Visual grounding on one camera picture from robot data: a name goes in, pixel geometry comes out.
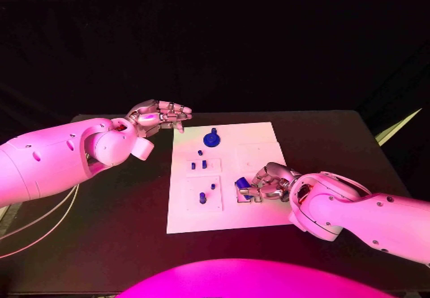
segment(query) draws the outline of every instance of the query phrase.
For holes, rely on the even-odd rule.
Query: small blue piece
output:
[[[248,183],[248,181],[245,180],[244,177],[241,177],[241,178],[235,181],[235,185],[238,186],[238,189],[251,187],[251,186],[250,186],[250,183]],[[250,200],[250,199],[253,198],[253,196],[244,196],[244,198],[245,198],[247,200]]]
[[[205,196],[204,192],[199,193],[199,202],[201,202],[201,204],[204,204],[206,202],[206,196]]]
[[[215,147],[219,145],[219,142],[221,142],[221,138],[217,135],[217,129],[212,128],[212,132],[208,133],[204,137],[204,143],[208,147]]]

